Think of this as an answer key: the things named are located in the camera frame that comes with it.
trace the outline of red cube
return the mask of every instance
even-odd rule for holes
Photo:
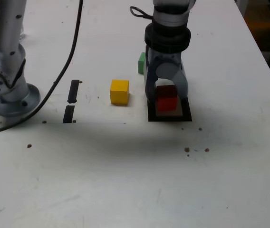
[[[160,85],[156,88],[157,110],[174,111],[177,108],[177,91],[175,85]]]

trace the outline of yellow cube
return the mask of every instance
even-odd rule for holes
[[[114,105],[127,105],[129,102],[129,81],[128,80],[113,80],[110,96],[111,103]]]

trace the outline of black strap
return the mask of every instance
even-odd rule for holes
[[[142,13],[142,15],[135,14],[133,10],[136,10],[136,11]],[[139,8],[137,8],[137,7],[135,7],[135,6],[131,6],[131,7],[130,7],[130,11],[131,11],[131,13],[133,14],[133,16],[135,16],[135,17],[138,17],[138,18],[144,18],[144,19],[149,19],[149,20],[152,20],[152,19],[153,19],[153,16],[151,16],[151,15],[149,15],[149,14],[143,12],[141,9],[139,9]]]

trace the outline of green cube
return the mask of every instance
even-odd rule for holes
[[[144,74],[144,65],[145,65],[145,52],[141,53],[141,56],[138,60],[138,73]]]

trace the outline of bolt hole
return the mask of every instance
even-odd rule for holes
[[[22,106],[26,107],[27,106],[27,102],[26,101],[22,101]]]

